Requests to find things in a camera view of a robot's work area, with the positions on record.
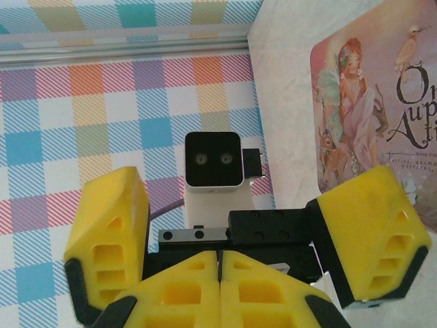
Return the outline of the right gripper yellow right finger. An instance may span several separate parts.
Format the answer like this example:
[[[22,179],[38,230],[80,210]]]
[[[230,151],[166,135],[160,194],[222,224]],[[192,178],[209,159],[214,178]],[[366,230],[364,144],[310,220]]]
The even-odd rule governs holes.
[[[236,251],[219,260],[223,327],[349,327],[321,290]]]

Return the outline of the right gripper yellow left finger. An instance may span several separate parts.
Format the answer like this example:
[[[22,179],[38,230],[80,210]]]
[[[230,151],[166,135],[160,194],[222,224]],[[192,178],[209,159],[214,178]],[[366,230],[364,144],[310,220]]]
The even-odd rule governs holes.
[[[215,251],[203,251],[116,296],[93,327],[218,327]]]

